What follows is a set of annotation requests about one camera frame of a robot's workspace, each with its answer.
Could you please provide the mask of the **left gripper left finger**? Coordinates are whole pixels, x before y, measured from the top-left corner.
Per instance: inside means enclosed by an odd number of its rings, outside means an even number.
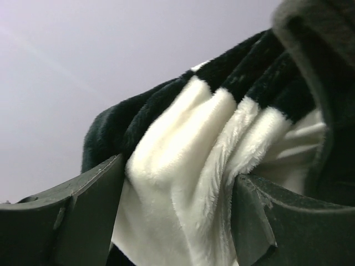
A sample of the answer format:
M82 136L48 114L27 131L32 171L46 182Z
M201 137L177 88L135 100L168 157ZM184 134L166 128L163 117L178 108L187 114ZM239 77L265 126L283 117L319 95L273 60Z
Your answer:
M105 265L124 180L121 156L1 204L1 264Z

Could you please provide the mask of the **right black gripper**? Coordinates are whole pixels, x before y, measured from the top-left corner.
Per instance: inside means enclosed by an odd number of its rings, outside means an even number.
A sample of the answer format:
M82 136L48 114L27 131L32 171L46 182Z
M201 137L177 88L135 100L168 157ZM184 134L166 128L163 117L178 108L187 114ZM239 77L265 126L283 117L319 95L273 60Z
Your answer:
M283 1L272 29L305 78L326 124L305 194L354 206L354 2Z

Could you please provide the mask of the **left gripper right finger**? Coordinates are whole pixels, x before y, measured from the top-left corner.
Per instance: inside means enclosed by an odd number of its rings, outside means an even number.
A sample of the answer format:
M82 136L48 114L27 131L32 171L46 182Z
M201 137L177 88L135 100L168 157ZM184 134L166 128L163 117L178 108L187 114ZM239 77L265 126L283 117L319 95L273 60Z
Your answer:
M251 265L354 265L354 207L239 175L231 230L237 260Z

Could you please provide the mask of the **black white checkered pillowcase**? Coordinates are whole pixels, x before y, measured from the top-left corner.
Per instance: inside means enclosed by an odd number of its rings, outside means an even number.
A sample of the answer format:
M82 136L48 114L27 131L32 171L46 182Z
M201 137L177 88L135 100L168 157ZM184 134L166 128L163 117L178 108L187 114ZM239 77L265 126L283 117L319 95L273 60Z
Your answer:
M255 173L296 193L325 125L271 30L101 112L82 171L122 155L107 265L239 265L232 189Z

